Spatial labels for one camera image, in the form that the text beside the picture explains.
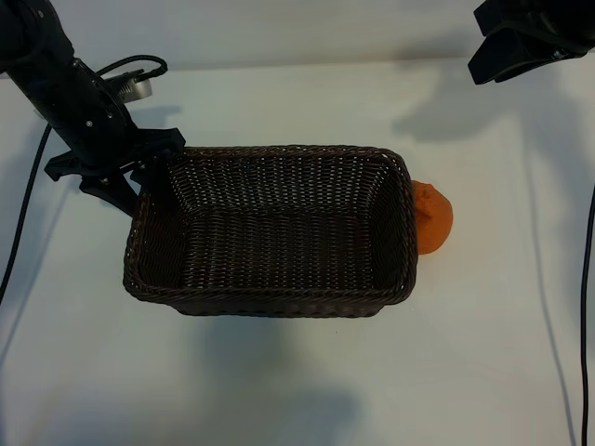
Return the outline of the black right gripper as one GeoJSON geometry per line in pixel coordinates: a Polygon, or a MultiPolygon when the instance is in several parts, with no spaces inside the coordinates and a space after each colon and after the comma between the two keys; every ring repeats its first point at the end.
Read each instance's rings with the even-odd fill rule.
{"type": "Polygon", "coordinates": [[[503,83],[558,61],[580,59],[594,48],[591,0],[488,0],[473,14],[485,37],[468,64],[475,85],[503,83]],[[522,46],[515,31],[554,46],[522,46]]]}

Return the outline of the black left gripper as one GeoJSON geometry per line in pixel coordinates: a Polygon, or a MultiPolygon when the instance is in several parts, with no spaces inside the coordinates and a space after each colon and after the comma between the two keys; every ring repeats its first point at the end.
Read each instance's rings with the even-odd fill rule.
{"type": "Polygon", "coordinates": [[[59,104],[46,117],[70,148],[50,159],[45,172],[58,180],[81,176],[79,190],[133,216],[138,195],[121,171],[139,168],[140,191],[160,204],[179,204],[171,167],[185,139],[176,128],[143,129],[133,122],[120,92],[127,81],[148,81],[167,72],[161,58],[147,58],[158,67],[149,72],[125,72],[105,80],[106,72],[141,58],[124,58],[94,72],[75,58],[67,73],[74,85],[62,91],[59,104]]]}

